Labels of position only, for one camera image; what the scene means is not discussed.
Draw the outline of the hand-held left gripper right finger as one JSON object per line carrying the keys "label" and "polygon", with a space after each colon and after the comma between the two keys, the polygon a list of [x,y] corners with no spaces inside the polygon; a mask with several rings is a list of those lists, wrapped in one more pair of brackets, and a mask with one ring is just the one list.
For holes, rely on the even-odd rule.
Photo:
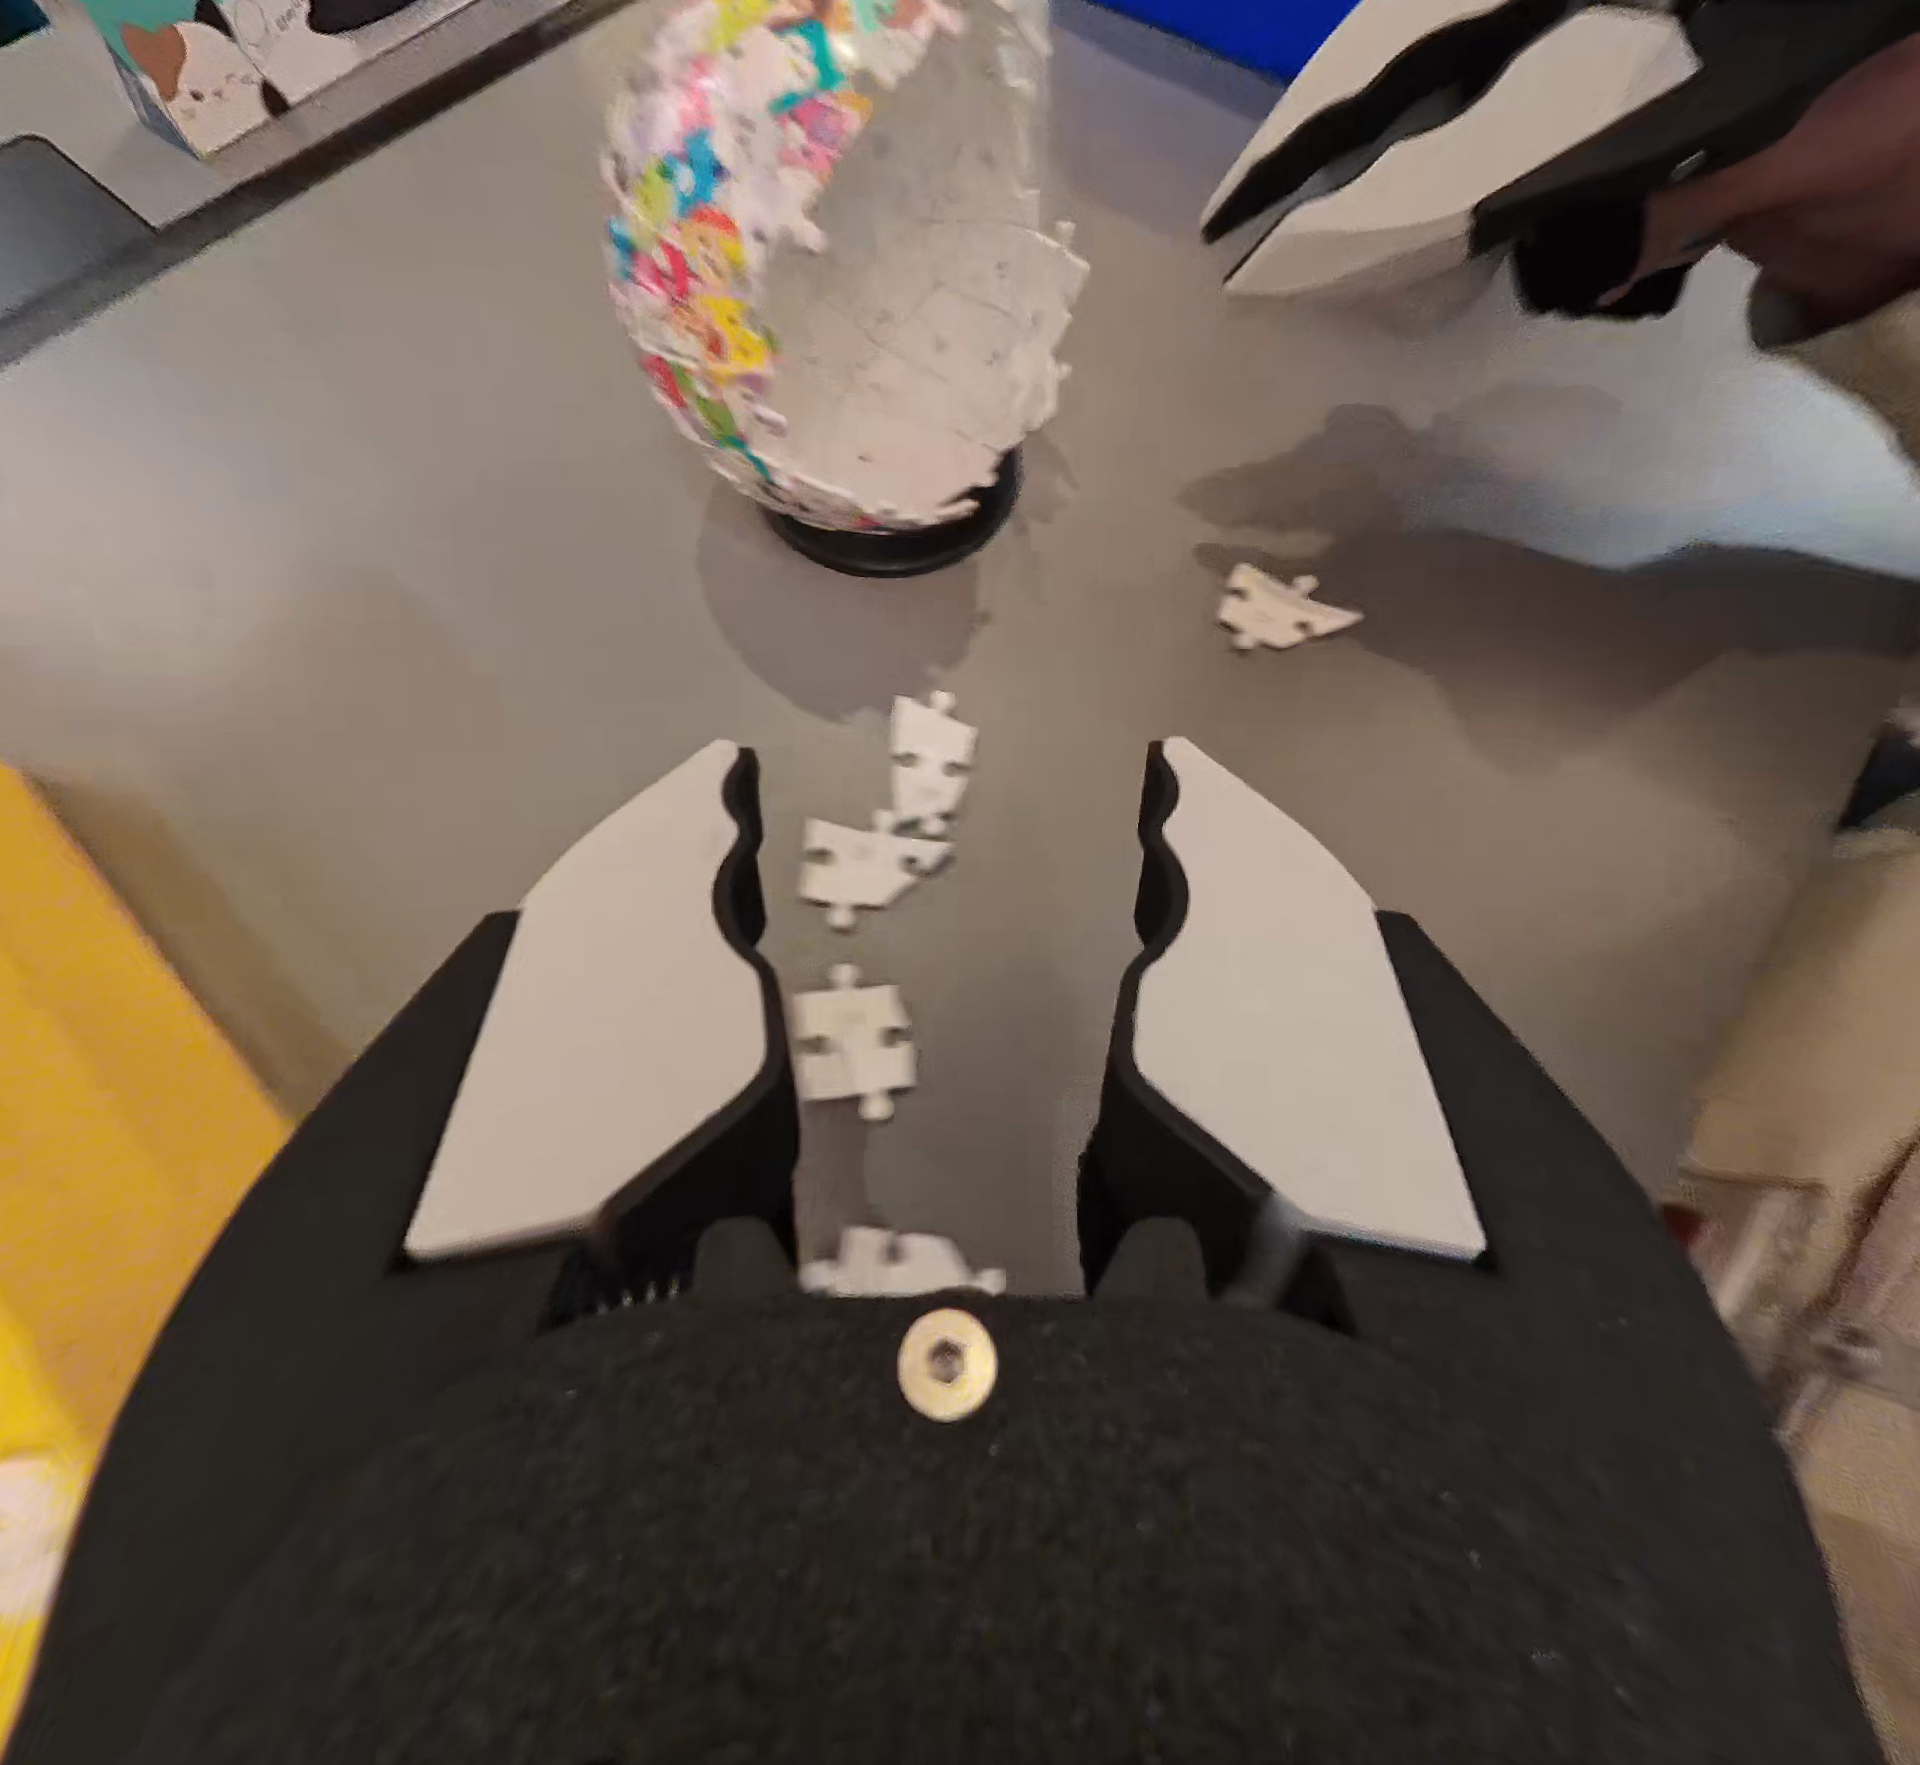
{"label": "hand-held left gripper right finger", "polygon": [[1162,1220],[1206,1298],[1255,1303],[1326,1244],[1484,1258],[1366,889],[1188,739],[1148,745],[1138,802],[1136,953],[1080,1155],[1085,1292]]}

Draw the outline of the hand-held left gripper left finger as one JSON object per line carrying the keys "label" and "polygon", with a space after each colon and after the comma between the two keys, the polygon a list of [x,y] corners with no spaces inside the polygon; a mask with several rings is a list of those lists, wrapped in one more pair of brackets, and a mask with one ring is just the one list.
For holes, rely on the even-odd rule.
{"label": "hand-held left gripper left finger", "polygon": [[758,943],[756,755],[712,742],[581,836],[515,913],[403,1236],[410,1262],[573,1240],[635,1298],[707,1229],[797,1262],[797,1085]]}

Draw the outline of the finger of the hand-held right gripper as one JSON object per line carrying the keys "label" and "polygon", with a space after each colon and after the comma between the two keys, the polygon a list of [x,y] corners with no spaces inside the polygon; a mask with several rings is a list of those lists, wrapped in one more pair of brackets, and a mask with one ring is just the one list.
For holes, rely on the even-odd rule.
{"label": "finger of the hand-held right gripper", "polygon": [[1426,98],[1489,80],[1568,0],[1359,0],[1215,188],[1203,243],[1275,214]]}
{"label": "finger of the hand-held right gripper", "polygon": [[1591,7],[1553,25],[1453,121],[1305,202],[1224,280],[1237,298],[1386,298],[1474,256],[1474,212],[1697,74],[1682,25]]}

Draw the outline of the white puzzle piece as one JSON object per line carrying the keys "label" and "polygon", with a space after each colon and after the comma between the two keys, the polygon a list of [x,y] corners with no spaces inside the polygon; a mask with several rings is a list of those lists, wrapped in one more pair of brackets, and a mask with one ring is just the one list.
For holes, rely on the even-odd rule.
{"label": "white puzzle piece", "polygon": [[1316,575],[1275,577],[1241,562],[1222,581],[1215,623],[1237,650],[1284,650],[1353,630],[1362,613],[1323,602]]}
{"label": "white puzzle piece", "polygon": [[797,898],[823,913],[834,932],[850,932],[861,913],[894,905],[909,889],[947,867],[952,845],[924,836],[914,819],[889,809],[865,826],[805,818]]}
{"label": "white puzzle piece", "polygon": [[825,985],[792,1000],[796,1085],[805,1107],[848,1104],[865,1124],[894,1116],[918,1085],[914,1028],[897,985],[871,985],[838,962]]}
{"label": "white puzzle piece", "polygon": [[875,1224],[848,1224],[825,1257],[800,1265],[803,1293],[815,1298],[998,1298],[1006,1273],[977,1270],[950,1239]]}
{"label": "white puzzle piece", "polygon": [[955,697],[897,696],[889,721],[893,828],[903,836],[947,839],[973,778],[977,728],[955,715]]}

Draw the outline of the round black ball stand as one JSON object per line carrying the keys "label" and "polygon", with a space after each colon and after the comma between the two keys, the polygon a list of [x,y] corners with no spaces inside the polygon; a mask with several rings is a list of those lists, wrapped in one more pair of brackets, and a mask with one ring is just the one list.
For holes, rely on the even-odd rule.
{"label": "round black ball stand", "polygon": [[961,498],[964,514],[932,526],[825,528],[772,508],[760,518],[788,551],[843,577],[925,577],[967,562],[1009,524],[1021,495],[1021,460],[1021,445],[1003,452],[992,480]]}

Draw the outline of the colourful puzzle ball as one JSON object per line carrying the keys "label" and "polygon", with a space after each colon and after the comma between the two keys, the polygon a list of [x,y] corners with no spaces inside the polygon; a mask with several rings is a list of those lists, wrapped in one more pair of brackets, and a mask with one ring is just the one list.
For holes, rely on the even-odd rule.
{"label": "colourful puzzle ball", "polygon": [[607,109],[607,292],[740,497],[934,533],[1051,420],[1088,266],[1043,217],[1045,62],[1006,0],[670,2]]}

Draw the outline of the person's right hand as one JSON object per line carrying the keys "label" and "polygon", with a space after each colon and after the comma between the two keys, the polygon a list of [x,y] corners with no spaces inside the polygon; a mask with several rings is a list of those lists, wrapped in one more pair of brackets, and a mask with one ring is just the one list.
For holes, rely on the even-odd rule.
{"label": "person's right hand", "polygon": [[1918,38],[1862,62],[1775,143],[1652,193],[1636,276],[1725,247],[1755,268],[1747,327],[1779,349],[1918,284]]}

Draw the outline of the black fabric item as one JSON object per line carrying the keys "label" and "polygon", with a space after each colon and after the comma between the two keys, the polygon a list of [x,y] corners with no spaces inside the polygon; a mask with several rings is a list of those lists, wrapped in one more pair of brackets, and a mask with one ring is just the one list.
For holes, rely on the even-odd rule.
{"label": "black fabric item", "polygon": [[1918,794],[1918,747],[1905,728],[1884,723],[1836,816],[1836,833],[1869,824],[1909,794]]}

